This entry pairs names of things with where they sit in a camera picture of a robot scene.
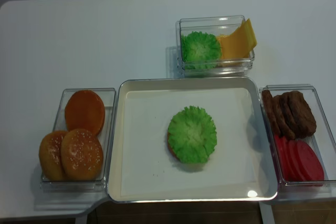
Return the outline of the leftmost red tomato slice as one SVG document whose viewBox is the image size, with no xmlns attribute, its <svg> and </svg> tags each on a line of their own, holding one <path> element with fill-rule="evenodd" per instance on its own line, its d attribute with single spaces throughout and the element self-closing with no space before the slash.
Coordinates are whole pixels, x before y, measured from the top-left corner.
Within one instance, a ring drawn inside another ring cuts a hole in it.
<svg viewBox="0 0 336 224">
<path fill-rule="evenodd" d="M 274 140 L 275 140 L 275 145 L 276 145 L 277 152 L 278 152 L 282 176 L 284 180 L 288 180 L 290 178 L 290 174 L 289 174 L 289 169 L 287 165 L 286 151 L 285 151 L 286 140 L 283 137 L 280 137 L 278 135 L 274 135 Z"/>
</svg>

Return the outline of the sesame bun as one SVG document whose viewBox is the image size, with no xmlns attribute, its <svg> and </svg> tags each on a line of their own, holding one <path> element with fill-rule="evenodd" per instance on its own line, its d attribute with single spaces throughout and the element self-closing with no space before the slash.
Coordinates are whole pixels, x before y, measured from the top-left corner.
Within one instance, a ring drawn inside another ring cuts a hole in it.
<svg viewBox="0 0 336 224">
<path fill-rule="evenodd" d="M 43 174 L 51 181 L 67 179 L 61 162 L 61 144 L 67 131 L 54 131 L 47 134 L 39 147 L 39 162 Z"/>
<path fill-rule="evenodd" d="M 102 146 L 88 130 L 69 131 L 62 141 L 60 155 L 65 174 L 71 180 L 94 180 L 101 172 Z"/>
</svg>

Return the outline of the leftmost brown burger patty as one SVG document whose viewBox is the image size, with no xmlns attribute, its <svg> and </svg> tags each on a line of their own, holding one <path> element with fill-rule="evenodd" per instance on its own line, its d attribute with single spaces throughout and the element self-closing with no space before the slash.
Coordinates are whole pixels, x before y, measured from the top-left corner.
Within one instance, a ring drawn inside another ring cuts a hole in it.
<svg viewBox="0 0 336 224">
<path fill-rule="evenodd" d="M 273 97 L 270 93 L 269 90 L 263 90 L 261 92 L 261 96 L 262 96 L 262 101 L 263 101 L 263 105 L 264 105 L 264 110 L 266 112 L 267 118 L 269 120 L 269 124 L 270 127 L 272 129 L 272 132 L 278 136 L 281 135 L 281 130 L 278 126 L 276 117 L 275 117 L 275 113 L 274 113 L 274 109 L 273 109 Z"/>
</svg>

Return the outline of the upright yellow cheese slice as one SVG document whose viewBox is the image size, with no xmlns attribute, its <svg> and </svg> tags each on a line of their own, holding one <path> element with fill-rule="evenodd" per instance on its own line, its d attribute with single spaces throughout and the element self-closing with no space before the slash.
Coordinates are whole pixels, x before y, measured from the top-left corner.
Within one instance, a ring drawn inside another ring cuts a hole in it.
<svg viewBox="0 0 336 224">
<path fill-rule="evenodd" d="M 254 29 L 250 19 L 242 24 L 227 37 L 228 49 L 235 54 L 245 55 L 257 45 Z"/>
</svg>

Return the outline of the bottom bun on tray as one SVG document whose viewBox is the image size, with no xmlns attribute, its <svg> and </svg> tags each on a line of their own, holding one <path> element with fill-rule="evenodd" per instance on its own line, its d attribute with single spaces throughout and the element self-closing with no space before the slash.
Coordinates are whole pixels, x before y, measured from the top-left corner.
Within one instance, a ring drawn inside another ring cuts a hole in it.
<svg viewBox="0 0 336 224">
<path fill-rule="evenodd" d="M 167 133 L 167 147 L 173 157 L 175 157 L 181 163 L 182 146 L 178 139 L 170 132 Z"/>
</svg>

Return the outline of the clear lettuce and cheese container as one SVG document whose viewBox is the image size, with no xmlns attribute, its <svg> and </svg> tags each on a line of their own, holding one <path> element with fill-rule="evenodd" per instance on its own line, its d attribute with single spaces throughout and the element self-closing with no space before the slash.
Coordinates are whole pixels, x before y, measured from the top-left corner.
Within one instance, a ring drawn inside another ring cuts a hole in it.
<svg viewBox="0 0 336 224">
<path fill-rule="evenodd" d="M 246 75 L 253 67 L 255 59 L 254 49 L 249 52 L 248 58 L 232 60 L 211 60 L 185 62 L 183 60 L 181 36 L 193 31 L 219 35 L 231 35 L 241 24 L 246 21 L 242 15 L 205 18 L 185 18 L 176 23 L 177 43 L 177 70 L 184 77 L 216 77 L 231 75 Z"/>
</svg>

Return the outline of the front red tomato slice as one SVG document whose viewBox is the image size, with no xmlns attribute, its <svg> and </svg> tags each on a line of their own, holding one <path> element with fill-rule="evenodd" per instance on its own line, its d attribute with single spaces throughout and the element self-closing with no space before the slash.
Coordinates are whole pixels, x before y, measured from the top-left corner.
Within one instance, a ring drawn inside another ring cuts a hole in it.
<svg viewBox="0 0 336 224">
<path fill-rule="evenodd" d="M 305 181 L 324 181 L 324 170 L 312 148 L 304 141 L 294 144 L 294 153 L 299 171 Z"/>
</svg>

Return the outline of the brown burger patty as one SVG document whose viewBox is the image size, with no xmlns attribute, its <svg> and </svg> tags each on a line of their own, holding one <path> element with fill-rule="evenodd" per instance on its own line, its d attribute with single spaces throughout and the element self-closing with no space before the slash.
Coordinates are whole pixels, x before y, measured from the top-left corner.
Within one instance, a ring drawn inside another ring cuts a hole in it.
<svg viewBox="0 0 336 224">
<path fill-rule="evenodd" d="M 303 94 L 299 91 L 289 92 L 287 94 L 287 104 L 299 128 L 300 138 L 314 135 L 317 123 Z"/>
<path fill-rule="evenodd" d="M 296 135 L 293 130 L 287 125 L 282 109 L 280 107 L 280 95 L 274 96 L 272 102 L 274 114 L 277 120 L 278 127 L 281 130 L 282 136 L 285 136 L 287 140 L 295 140 Z"/>
<path fill-rule="evenodd" d="M 292 115 L 292 111 L 289 107 L 289 92 L 285 92 L 280 96 L 279 104 L 282 110 L 282 114 L 285 119 L 284 135 L 289 140 L 294 140 L 301 137 L 298 124 L 295 122 Z"/>
<path fill-rule="evenodd" d="M 278 126 L 276 117 L 275 117 L 275 113 L 274 113 L 274 109 L 273 109 L 273 97 L 270 93 L 269 90 L 263 90 L 261 92 L 261 96 L 262 96 L 262 101 L 263 101 L 263 105 L 264 105 L 264 110 L 266 112 L 267 118 L 269 120 L 269 124 L 270 127 L 272 129 L 272 132 L 278 136 L 281 135 L 281 130 Z"/>
</svg>

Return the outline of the clear patty and tomato container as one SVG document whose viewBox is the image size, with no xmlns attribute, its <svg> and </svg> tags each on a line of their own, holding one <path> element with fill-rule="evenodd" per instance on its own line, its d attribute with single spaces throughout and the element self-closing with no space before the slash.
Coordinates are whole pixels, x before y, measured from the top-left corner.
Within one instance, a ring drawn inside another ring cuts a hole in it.
<svg viewBox="0 0 336 224">
<path fill-rule="evenodd" d="M 316 120 L 316 132 L 312 136 L 297 138 L 294 141 L 304 141 L 317 155 L 324 170 L 324 181 L 289 182 L 284 180 L 279 163 L 279 157 L 274 140 L 274 133 L 269 124 L 264 110 L 261 92 L 269 90 L 272 97 L 282 95 L 285 92 L 299 91 L 303 94 L 312 114 Z M 263 111 L 265 126 L 268 130 L 268 139 L 271 146 L 274 165 L 279 180 L 278 196 L 282 199 L 311 199 L 311 198 L 334 198 L 335 197 L 335 140 L 325 117 L 316 89 L 308 84 L 292 85 L 268 85 L 259 90 L 260 106 Z"/>
</svg>

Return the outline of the left sesame bun top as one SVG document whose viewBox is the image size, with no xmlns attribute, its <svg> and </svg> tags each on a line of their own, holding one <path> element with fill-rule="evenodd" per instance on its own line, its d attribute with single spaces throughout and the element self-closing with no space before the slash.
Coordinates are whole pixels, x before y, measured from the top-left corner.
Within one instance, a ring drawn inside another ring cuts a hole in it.
<svg viewBox="0 0 336 224">
<path fill-rule="evenodd" d="M 61 144 L 67 131 L 54 131 L 47 134 L 39 147 L 39 162 L 43 174 L 51 181 L 67 179 L 61 162 Z"/>
</svg>

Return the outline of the front brown burger patty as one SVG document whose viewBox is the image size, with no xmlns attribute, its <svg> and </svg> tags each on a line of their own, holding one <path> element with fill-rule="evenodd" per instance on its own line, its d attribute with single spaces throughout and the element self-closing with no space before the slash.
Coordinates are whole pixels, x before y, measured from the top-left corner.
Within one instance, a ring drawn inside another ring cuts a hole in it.
<svg viewBox="0 0 336 224">
<path fill-rule="evenodd" d="M 303 94 L 299 91 L 289 92 L 287 94 L 287 104 L 299 128 L 300 138 L 314 135 L 317 123 Z"/>
</svg>

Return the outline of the plain orange bun bottom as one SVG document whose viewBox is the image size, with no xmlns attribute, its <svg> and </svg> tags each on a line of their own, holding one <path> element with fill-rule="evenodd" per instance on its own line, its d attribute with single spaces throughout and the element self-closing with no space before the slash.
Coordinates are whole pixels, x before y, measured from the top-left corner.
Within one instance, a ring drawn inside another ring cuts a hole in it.
<svg viewBox="0 0 336 224">
<path fill-rule="evenodd" d="M 105 107 L 91 90 L 75 92 L 65 106 L 67 130 L 85 129 L 97 136 L 104 125 Z"/>
</svg>

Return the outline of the white paper tray liner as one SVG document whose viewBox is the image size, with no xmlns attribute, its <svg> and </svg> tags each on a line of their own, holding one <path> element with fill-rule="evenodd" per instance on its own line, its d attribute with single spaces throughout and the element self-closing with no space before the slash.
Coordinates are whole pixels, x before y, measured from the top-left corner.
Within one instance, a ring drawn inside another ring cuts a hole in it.
<svg viewBox="0 0 336 224">
<path fill-rule="evenodd" d="M 167 150 L 167 128 L 186 106 L 204 108 L 217 129 L 209 161 L 191 168 Z M 244 88 L 132 91 L 124 111 L 124 194 L 263 182 L 262 148 L 251 96 Z"/>
</svg>

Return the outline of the green lettuce in container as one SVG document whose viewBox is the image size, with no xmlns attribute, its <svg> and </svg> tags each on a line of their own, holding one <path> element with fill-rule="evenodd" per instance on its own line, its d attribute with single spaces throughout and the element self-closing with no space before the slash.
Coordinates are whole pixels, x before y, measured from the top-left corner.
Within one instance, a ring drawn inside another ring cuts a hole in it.
<svg viewBox="0 0 336 224">
<path fill-rule="evenodd" d="M 219 41 L 213 34 L 193 31 L 181 36 L 183 60 L 185 62 L 211 61 L 221 58 Z"/>
</svg>

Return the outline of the red tomato slice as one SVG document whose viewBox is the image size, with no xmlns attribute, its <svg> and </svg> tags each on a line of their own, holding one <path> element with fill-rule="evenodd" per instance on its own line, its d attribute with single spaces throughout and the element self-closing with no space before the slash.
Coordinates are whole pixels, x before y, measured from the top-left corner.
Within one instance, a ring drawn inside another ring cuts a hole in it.
<svg viewBox="0 0 336 224">
<path fill-rule="evenodd" d="M 303 173 L 300 170 L 299 167 L 299 163 L 297 160 L 297 155 L 295 153 L 295 144 L 296 142 L 294 140 L 290 140 L 287 144 L 287 149 L 288 149 L 288 157 L 289 157 L 289 165 L 291 167 L 291 169 L 293 170 L 293 174 L 294 174 L 294 181 L 297 182 L 303 182 L 306 181 L 305 176 L 303 175 Z"/>
<path fill-rule="evenodd" d="M 299 171 L 305 181 L 324 181 L 324 170 L 312 148 L 304 141 L 294 144 L 294 153 Z"/>
<path fill-rule="evenodd" d="M 274 135 L 274 140 L 275 140 L 275 145 L 276 145 L 277 152 L 278 152 L 282 176 L 284 180 L 288 180 L 290 178 L 290 174 L 289 174 L 289 169 L 287 165 L 286 151 L 285 151 L 286 140 L 283 137 L 280 137 L 278 135 Z"/>
<path fill-rule="evenodd" d="M 285 164 L 286 164 L 287 174 L 288 174 L 286 176 L 286 181 L 295 182 L 297 180 L 297 176 L 291 166 L 291 161 L 289 159 L 288 141 L 285 136 L 281 138 L 281 141 L 282 141 L 283 154 L 285 157 Z"/>
</svg>

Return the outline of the flat orange cheese slice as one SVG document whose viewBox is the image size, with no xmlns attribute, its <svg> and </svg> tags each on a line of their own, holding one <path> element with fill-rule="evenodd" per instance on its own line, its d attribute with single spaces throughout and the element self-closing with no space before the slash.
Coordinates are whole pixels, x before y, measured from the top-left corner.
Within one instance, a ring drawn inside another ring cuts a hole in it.
<svg viewBox="0 0 336 224">
<path fill-rule="evenodd" d="M 217 41 L 221 46 L 223 60 L 232 60 L 240 58 L 248 58 L 249 47 L 247 38 L 244 35 L 219 35 L 216 36 Z"/>
</svg>

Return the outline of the white metal tray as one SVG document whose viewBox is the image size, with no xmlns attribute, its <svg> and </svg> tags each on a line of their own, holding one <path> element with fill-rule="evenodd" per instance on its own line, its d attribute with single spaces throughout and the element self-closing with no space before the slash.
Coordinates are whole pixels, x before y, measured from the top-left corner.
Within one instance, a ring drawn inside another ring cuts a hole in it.
<svg viewBox="0 0 336 224">
<path fill-rule="evenodd" d="M 204 108 L 217 145 L 205 164 L 169 151 L 171 119 Z M 128 80 L 119 89 L 108 194 L 117 202 L 262 201 L 278 181 L 258 90 L 248 77 Z"/>
</svg>

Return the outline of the green lettuce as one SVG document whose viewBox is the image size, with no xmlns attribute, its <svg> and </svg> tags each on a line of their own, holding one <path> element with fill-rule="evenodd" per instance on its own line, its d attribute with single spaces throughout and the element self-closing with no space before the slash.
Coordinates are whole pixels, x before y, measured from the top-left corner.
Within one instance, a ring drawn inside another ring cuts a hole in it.
<svg viewBox="0 0 336 224">
<path fill-rule="evenodd" d="M 221 58 L 219 41 L 213 34 L 193 31 L 181 36 L 183 60 L 185 62 L 211 61 Z"/>
<path fill-rule="evenodd" d="M 182 146 L 181 163 L 203 165 L 217 145 L 216 125 L 204 108 L 186 106 L 176 113 L 167 128 Z"/>
</svg>

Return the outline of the right sesame bun top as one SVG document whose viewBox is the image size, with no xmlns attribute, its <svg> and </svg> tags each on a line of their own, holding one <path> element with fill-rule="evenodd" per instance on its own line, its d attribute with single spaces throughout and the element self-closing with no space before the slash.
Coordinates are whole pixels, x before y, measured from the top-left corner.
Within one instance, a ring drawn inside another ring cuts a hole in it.
<svg viewBox="0 0 336 224">
<path fill-rule="evenodd" d="M 62 141 L 60 155 L 65 174 L 71 180 L 94 180 L 101 172 L 102 146 L 88 130 L 69 131 Z"/>
</svg>

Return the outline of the clear bun container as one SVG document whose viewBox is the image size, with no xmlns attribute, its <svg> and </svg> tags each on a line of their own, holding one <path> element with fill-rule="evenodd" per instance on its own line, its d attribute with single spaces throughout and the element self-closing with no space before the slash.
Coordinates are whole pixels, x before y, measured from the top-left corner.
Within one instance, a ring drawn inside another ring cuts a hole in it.
<svg viewBox="0 0 336 224">
<path fill-rule="evenodd" d="M 57 111 L 53 131 L 66 130 L 65 107 L 72 95 L 77 91 L 84 89 L 65 89 L 62 93 L 60 105 Z M 114 104 L 116 101 L 116 91 L 114 88 L 94 88 L 89 89 L 96 93 L 102 100 L 105 109 L 104 124 L 102 130 L 98 134 L 98 140 L 102 145 L 103 163 L 102 170 L 97 178 L 89 181 L 70 181 L 54 182 L 49 180 L 43 173 L 41 175 L 40 186 L 46 192 L 92 192 L 103 191 L 106 188 L 107 180 L 107 161 L 109 148 L 111 146 L 111 130 L 114 120 Z"/>
</svg>

